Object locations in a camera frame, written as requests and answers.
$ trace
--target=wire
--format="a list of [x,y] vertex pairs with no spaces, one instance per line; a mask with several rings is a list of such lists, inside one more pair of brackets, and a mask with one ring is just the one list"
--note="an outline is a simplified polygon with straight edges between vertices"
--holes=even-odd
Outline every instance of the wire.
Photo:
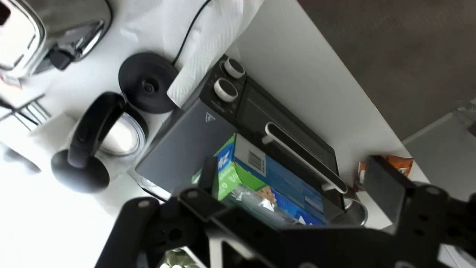
[[51,118],[49,114],[43,109],[43,106],[37,100],[33,102],[33,106],[43,117],[45,121]]
[[30,117],[27,117],[24,112],[16,111],[12,105],[9,105],[6,100],[0,99],[0,108],[4,108],[7,111],[10,111],[12,114],[18,114],[19,117],[22,117],[24,120],[30,121],[34,125],[39,125],[37,121],[31,120]]
[[202,11],[205,9],[205,6],[207,6],[210,2],[211,2],[211,0],[207,0],[207,2],[198,9],[198,12],[195,14],[195,17],[193,17],[190,26],[189,26],[189,30],[187,30],[187,33],[184,35],[184,39],[183,39],[183,42],[181,42],[181,45],[180,45],[180,50],[178,50],[178,53],[177,53],[177,55],[176,55],[176,58],[174,58],[174,61],[173,61],[173,66],[176,66],[176,63],[178,61],[178,58],[180,58],[180,55],[181,55],[181,51],[183,51],[183,48],[184,48],[184,45],[186,45],[186,42],[187,42],[187,39],[189,39],[189,35],[190,35],[190,32],[192,32],[192,29],[193,29],[193,26],[195,26],[195,21],[198,20],[198,17],[202,14]]
[[28,131],[31,131],[31,128],[30,128],[22,120],[19,120],[16,114],[13,114],[13,117],[15,117],[16,121],[21,122]]
[[31,112],[31,108],[30,106],[27,106],[25,108],[27,109],[27,112],[31,115],[31,120],[34,120],[36,122],[42,122],[42,120],[39,120],[33,112]]

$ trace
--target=black cable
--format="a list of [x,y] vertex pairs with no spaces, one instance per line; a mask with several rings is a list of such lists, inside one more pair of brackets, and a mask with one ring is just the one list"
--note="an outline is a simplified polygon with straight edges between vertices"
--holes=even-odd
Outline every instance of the black cable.
[[176,63],[178,61],[178,58],[180,58],[180,55],[181,55],[181,51],[183,51],[183,48],[184,48],[184,45],[186,45],[186,42],[187,42],[187,39],[189,39],[189,35],[190,35],[190,32],[192,32],[192,29],[193,29],[193,26],[195,26],[195,21],[198,20],[198,17],[202,14],[202,11],[205,9],[205,6],[210,3],[211,0],[207,0],[199,9],[198,9],[198,12],[195,14],[195,18],[192,20],[192,23],[190,23],[190,26],[189,26],[189,30],[187,30],[187,33],[184,35],[184,39],[183,39],[183,42],[181,42],[181,47],[180,47],[180,50],[178,50],[178,53],[177,53],[177,55],[176,55],[176,58],[174,58],[174,61],[173,61],[173,66],[176,66]]
[[30,121],[34,125],[39,125],[34,120],[22,114],[21,111],[16,111],[12,105],[9,105],[6,100],[0,99],[0,108],[9,109],[12,114],[21,115],[24,120]]
[[31,128],[30,128],[22,120],[19,120],[16,114],[13,114],[13,117],[16,118],[16,121],[18,121],[19,124],[22,124],[28,131],[31,131]]
[[27,106],[25,108],[27,109],[27,112],[31,115],[31,120],[34,120],[36,122],[42,122],[42,120],[39,120],[33,112],[31,112],[31,108],[30,106]]

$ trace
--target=black round object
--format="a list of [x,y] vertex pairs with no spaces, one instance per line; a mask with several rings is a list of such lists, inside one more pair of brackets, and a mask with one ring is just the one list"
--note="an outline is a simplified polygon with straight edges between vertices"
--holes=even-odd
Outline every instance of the black round object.
[[244,73],[242,66],[241,66],[236,60],[229,58],[229,64],[231,64],[236,72]]
[[51,161],[55,178],[77,192],[98,192],[109,187],[109,173],[101,161],[89,158],[86,167],[76,169],[68,163],[68,151],[58,152]]
[[147,114],[167,114],[177,109],[167,96],[177,73],[171,63],[156,54],[135,54],[120,66],[119,87],[137,109]]
[[236,88],[229,81],[222,79],[219,81],[219,84],[228,96],[232,96],[232,97],[238,96]]

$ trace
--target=blurry object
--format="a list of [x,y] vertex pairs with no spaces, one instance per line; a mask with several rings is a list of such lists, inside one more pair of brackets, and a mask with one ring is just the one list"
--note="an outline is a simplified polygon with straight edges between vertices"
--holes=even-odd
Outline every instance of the blurry object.
[[458,106],[457,111],[454,111],[454,117],[476,137],[476,105],[473,102]]
[[277,207],[277,200],[274,198],[271,189],[266,197],[260,195],[263,189],[254,192],[248,188],[238,185],[223,201],[241,207],[242,210],[253,215],[260,222],[266,224],[274,230],[289,228],[302,225],[297,219],[286,215],[280,207]]
[[12,108],[19,109],[45,97],[46,88],[33,88],[25,87],[24,84],[25,82],[7,78],[0,72],[0,99],[9,103]]
[[42,172],[34,163],[31,163],[30,160],[24,158],[22,155],[19,155],[12,149],[7,149],[3,152],[3,161],[6,164],[13,164],[13,163],[19,164],[28,175],[36,175]]
[[0,0],[0,73],[64,70],[92,51],[110,23],[106,0]]
[[[411,175],[412,167],[414,167],[414,158],[400,158],[400,157],[394,157],[394,155],[387,155],[384,157],[384,160],[394,167],[396,170],[399,170],[402,175],[405,175],[406,178]],[[357,179],[355,181],[355,188],[361,188],[361,185],[364,184],[364,176],[366,176],[366,170],[367,170],[367,164],[366,161],[360,161],[358,167],[357,167]]]
[[[52,173],[77,192],[103,191],[141,152],[146,133],[144,121],[129,109],[122,96],[104,93],[77,124],[68,149],[55,154],[51,160]],[[103,151],[109,155],[100,158],[97,152],[104,140],[107,143]]]
[[10,96],[21,96],[21,85],[12,85],[7,82],[7,78],[0,75],[0,108],[12,112],[12,102]]
[[195,261],[181,249],[168,251],[165,252],[165,262],[161,265],[161,268],[198,268]]
[[330,222],[332,227],[364,227],[369,219],[367,209],[355,198],[344,198],[345,212]]

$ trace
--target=silver object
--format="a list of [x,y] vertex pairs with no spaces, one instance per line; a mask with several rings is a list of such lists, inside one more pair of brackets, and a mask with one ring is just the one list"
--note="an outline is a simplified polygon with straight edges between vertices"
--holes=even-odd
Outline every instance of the silver object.
[[287,136],[278,125],[268,122],[265,125],[265,133],[266,136],[262,139],[263,145],[268,143],[278,143],[281,148],[284,148],[289,154],[292,154],[296,160],[299,160],[302,164],[305,164],[309,170],[312,170],[312,173],[315,173],[317,176],[320,176],[323,181],[326,181],[327,185],[332,187],[332,189],[336,189],[341,194],[347,194],[348,187],[329,170],[327,176],[323,172],[320,172],[318,169],[315,169],[309,161],[306,161],[300,154],[297,154],[295,149],[292,149],[284,140],[281,140],[278,136],[286,137],[287,140],[290,140],[292,143],[295,143],[295,146],[299,146],[297,142],[295,142],[290,136]]
[[0,0],[0,73],[64,70],[92,51],[110,23],[106,0]]
[[228,58],[223,63],[223,67],[225,67],[225,72],[236,81],[247,75],[244,67],[236,60],[232,60],[232,58]]
[[396,268],[416,268],[416,267],[412,265],[411,262],[399,261],[399,262],[396,262]]
[[213,85],[214,94],[225,102],[225,103],[234,103],[238,99],[238,90],[231,84],[228,79],[220,78]]
[[143,127],[128,114],[122,114],[106,136],[100,151],[112,157],[135,155],[146,146]]
[[364,227],[369,221],[367,209],[355,198],[344,198],[345,212],[329,221],[333,227]]

